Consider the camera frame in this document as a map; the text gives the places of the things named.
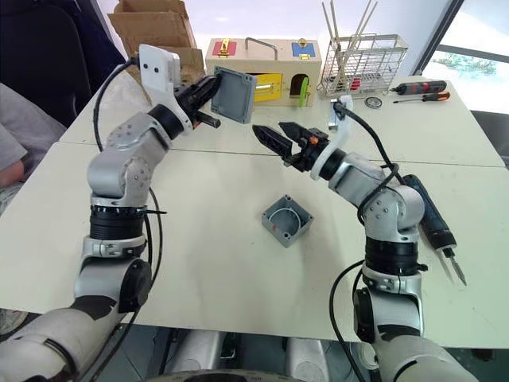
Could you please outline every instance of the black cable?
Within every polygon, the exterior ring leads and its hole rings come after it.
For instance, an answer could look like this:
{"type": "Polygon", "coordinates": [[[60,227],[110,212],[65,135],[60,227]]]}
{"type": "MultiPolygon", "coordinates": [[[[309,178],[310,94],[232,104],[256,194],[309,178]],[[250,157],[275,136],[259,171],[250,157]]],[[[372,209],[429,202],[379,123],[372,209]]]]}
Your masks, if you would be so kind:
{"type": "Polygon", "coordinates": [[[138,62],[137,57],[131,57],[129,60],[127,60],[124,64],[121,66],[118,66],[115,68],[113,72],[106,78],[104,81],[103,86],[99,89],[99,93],[97,93],[97,99],[95,99],[95,106],[94,106],[94,115],[93,115],[93,123],[94,123],[94,136],[95,136],[95,142],[97,143],[97,147],[99,148],[99,151],[103,151],[103,144],[101,143],[101,137],[99,136],[99,105],[101,104],[101,100],[103,99],[104,93],[106,92],[106,89],[108,88],[108,85],[113,81],[113,79],[120,74],[124,69],[129,68],[132,64],[136,64],[138,62]]]}
{"type": "Polygon", "coordinates": [[[399,171],[399,165],[398,163],[395,163],[392,165],[392,169],[390,170],[390,174],[380,183],[376,189],[371,191],[367,197],[364,198],[364,200],[360,203],[359,207],[357,208],[357,219],[359,219],[359,222],[364,225],[364,218],[363,218],[363,211],[364,207],[366,207],[366,204],[370,202],[373,197],[375,197],[382,189],[389,184],[390,180],[398,173],[399,171]]]}
{"type": "MultiPolygon", "coordinates": [[[[342,117],[342,114],[345,114],[345,115],[349,116],[351,119],[353,119],[354,121],[356,121],[360,126],[362,126],[365,131],[367,131],[367,133],[375,141],[375,145],[379,149],[379,152],[380,152],[380,155],[382,155],[383,161],[386,163],[387,167],[392,169],[394,166],[394,163],[392,163],[390,161],[389,156],[387,155],[387,152],[383,148],[382,141],[380,140],[380,138],[376,134],[376,132],[371,128],[371,126],[369,126],[367,124],[367,122],[364,121],[362,118],[360,118],[356,113],[354,113],[351,110],[348,110],[342,103],[339,103],[339,102],[334,103],[334,110],[336,111],[336,113],[340,114],[339,117],[342,117]]],[[[398,173],[395,174],[395,176],[396,176],[396,179],[398,179],[398,181],[402,185],[405,184],[405,181],[403,181],[403,178],[398,173]]]]}
{"type": "Polygon", "coordinates": [[[107,367],[108,363],[111,361],[113,356],[118,352],[118,350],[120,349],[120,346],[122,346],[123,341],[126,339],[127,334],[130,331],[130,328],[133,326],[133,322],[136,319],[136,317],[138,316],[139,312],[140,312],[140,308],[137,308],[133,314],[133,317],[131,317],[129,322],[127,323],[126,328],[122,332],[122,335],[120,336],[119,340],[115,344],[115,347],[110,351],[110,353],[104,359],[103,363],[97,368],[97,370],[95,370],[94,375],[90,379],[91,382],[95,382],[97,380],[97,378],[99,378],[99,375],[101,374],[101,372],[103,372],[103,370],[107,367]]]}
{"type": "Polygon", "coordinates": [[[152,229],[150,228],[150,219],[147,214],[143,217],[143,220],[145,221],[145,227],[146,227],[146,242],[149,247],[149,255],[148,255],[148,263],[150,265],[150,269],[152,269],[152,229]]]}
{"type": "Polygon", "coordinates": [[[352,286],[352,301],[353,301],[353,295],[356,293],[357,285],[359,285],[360,276],[363,275],[363,268],[360,268],[357,272],[356,280],[353,282],[352,286]]]}
{"type": "Polygon", "coordinates": [[[362,265],[364,260],[360,260],[357,263],[352,264],[350,267],[343,270],[339,276],[337,276],[336,280],[332,284],[331,294],[328,297],[328,316],[330,317],[332,327],[334,329],[334,333],[336,333],[337,340],[339,341],[341,347],[343,348],[344,354],[347,356],[350,364],[352,365],[353,371],[356,374],[357,378],[360,382],[365,382],[362,373],[360,372],[359,366],[357,366],[356,360],[353,359],[352,353],[350,353],[350,349],[348,348],[346,342],[341,335],[340,328],[338,328],[336,323],[336,317],[334,315],[334,294],[336,293],[336,289],[341,279],[352,269],[362,265]]]}
{"type": "MultiPolygon", "coordinates": [[[[149,188],[149,193],[152,196],[154,205],[156,206],[156,211],[160,212],[159,202],[157,201],[156,194],[152,190],[152,188],[149,188]]],[[[159,274],[159,267],[161,266],[161,259],[162,259],[163,233],[162,233],[162,220],[161,220],[161,214],[160,213],[157,214],[157,225],[159,227],[159,250],[158,250],[156,270],[153,273],[152,285],[150,286],[150,288],[152,288],[153,284],[156,282],[156,278],[157,278],[157,275],[159,274]]]]}

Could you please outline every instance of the metal handle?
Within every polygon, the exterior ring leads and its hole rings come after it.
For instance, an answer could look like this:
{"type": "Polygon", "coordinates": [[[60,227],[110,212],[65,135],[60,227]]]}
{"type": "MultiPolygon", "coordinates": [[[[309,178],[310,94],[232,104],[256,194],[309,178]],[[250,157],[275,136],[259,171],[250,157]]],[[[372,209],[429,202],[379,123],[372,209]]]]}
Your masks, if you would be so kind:
{"type": "Polygon", "coordinates": [[[265,46],[268,46],[269,48],[272,48],[274,50],[274,60],[276,60],[276,61],[278,60],[278,48],[276,48],[274,45],[269,44],[268,42],[265,42],[262,40],[257,40],[256,38],[253,38],[253,37],[246,37],[246,50],[247,50],[247,42],[248,41],[258,42],[261,45],[265,45],[265,46]]]}

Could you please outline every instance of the wire rack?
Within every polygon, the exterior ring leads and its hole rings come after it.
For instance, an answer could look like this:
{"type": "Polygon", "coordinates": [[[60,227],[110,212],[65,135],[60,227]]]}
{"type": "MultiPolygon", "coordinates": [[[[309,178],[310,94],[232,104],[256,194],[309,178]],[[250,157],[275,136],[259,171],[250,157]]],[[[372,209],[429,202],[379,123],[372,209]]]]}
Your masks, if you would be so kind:
{"type": "Polygon", "coordinates": [[[334,38],[328,45],[320,85],[326,96],[386,91],[407,50],[397,34],[334,38]]]}

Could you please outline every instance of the wooden box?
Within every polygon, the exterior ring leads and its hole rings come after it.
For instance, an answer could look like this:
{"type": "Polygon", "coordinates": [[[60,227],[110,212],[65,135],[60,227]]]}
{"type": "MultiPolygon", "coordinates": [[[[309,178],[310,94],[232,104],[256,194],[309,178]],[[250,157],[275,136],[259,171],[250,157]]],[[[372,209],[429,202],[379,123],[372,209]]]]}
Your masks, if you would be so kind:
{"type": "Polygon", "coordinates": [[[213,38],[205,64],[207,74],[222,66],[256,75],[255,105],[312,106],[321,56],[315,40],[213,38]]]}

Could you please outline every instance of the screwdriver shaft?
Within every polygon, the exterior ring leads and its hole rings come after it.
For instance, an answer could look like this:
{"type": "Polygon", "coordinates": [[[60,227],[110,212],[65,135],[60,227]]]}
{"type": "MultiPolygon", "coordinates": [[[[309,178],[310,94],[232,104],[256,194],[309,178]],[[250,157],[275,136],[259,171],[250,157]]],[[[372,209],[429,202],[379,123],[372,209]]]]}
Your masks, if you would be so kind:
{"type": "Polygon", "coordinates": [[[464,277],[464,273],[460,268],[460,264],[454,259],[454,251],[451,248],[446,248],[444,250],[445,257],[449,257],[451,259],[451,264],[453,265],[454,271],[456,272],[456,275],[461,280],[461,282],[467,286],[467,280],[464,277]]]}
{"type": "Polygon", "coordinates": [[[410,102],[410,101],[422,101],[422,98],[404,99],[402,101],[393,101],[392,103],[410,102]]]}

